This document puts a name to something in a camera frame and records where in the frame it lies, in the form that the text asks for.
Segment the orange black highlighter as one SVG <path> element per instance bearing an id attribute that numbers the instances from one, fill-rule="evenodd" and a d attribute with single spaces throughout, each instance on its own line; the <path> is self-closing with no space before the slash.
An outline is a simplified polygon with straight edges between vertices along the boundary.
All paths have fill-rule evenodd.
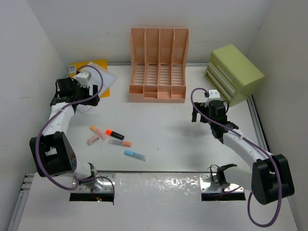
<path id="1" fill-rule="evenodd" d="M 112 130 L 110 130 L 110 129 L 107 129 L 107 130 L 105 131 L 105 134 L 108 135 L 108 136 L 111 136 L 111 137 L 113 137 L 113 138 L 119 139 L 119 140 L 123 140 L 123 139 L 125 138 L 124 135 L 119 134 L 119 133 L 117 133 L 117 132 L 115 132 L 115 131 L 112 131 Z"/>

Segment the green drawer cabinet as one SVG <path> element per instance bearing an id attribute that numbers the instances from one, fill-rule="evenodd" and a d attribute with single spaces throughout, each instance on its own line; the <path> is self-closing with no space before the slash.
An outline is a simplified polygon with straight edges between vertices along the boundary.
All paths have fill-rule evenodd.
<path id="1" fill-rule="evenodd" d="M 230 106 L 235 106 L 250 98 L 265 75 L 230 44 L 211 52 L 205 78 Z"/>

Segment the orange capped grey highlighter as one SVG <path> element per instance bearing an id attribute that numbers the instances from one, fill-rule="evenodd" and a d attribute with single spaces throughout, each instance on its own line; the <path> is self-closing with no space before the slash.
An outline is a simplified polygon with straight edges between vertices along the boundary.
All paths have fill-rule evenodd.
<path id="1" fill-rule="evenodd" d="M 123 146 L 123 147 L 131 147 L 131 142 L 129 141 L 122 141 L 122 140 L 109 140 L 109 144 L 117 145 L 117 146 Z"/>

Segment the blue capped highlighter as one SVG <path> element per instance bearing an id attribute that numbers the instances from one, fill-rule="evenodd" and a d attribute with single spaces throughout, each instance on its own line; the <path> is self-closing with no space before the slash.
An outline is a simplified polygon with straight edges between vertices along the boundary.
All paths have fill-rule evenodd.
<path id="1" fill-rule="evenodd" d="M 135 158 L 135 159 L 139 159 L 142 161 L 146 161 L 147 157 L 145 155 L 130 151 L 130 150 L 125 150 L 124 151 L 124 155 Z"/>

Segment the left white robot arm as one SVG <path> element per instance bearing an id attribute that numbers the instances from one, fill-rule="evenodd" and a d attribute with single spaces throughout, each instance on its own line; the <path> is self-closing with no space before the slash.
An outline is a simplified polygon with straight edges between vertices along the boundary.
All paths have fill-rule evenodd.
<path id="1" fill-rule="evenodd" d="M 77 184 L 95 181 L 93 164 L 77 161 L 66 132 L 79 104 L 98 105 L 100 101 L 98 92 L 98 85 L 84 87 L 70 77 L 56 80 L 49 120 L 38 136 L 29 141 L 38 174 L 62 189 L 72 191 L 75 187 L 61 185 L 54 177 L 73 174 Z"/>

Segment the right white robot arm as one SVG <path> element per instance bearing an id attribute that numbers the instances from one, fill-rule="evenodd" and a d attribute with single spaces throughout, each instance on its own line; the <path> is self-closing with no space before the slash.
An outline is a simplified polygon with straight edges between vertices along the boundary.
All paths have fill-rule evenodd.
<path id="1" fill-rule="evenodd" d="M 252 169 L 248 186 L 262 205 L 277 201 L 279 198 L 278 177 L 281 180 L 282 198 L 295 193 L 288 160 L 282 154 L 273 155 L 264 151 L 227 120 L 224 101 L 212 100 L 210 103 L 193 103 L 192 122 L 208 123 L 215 139 L 235 151 Z"/>

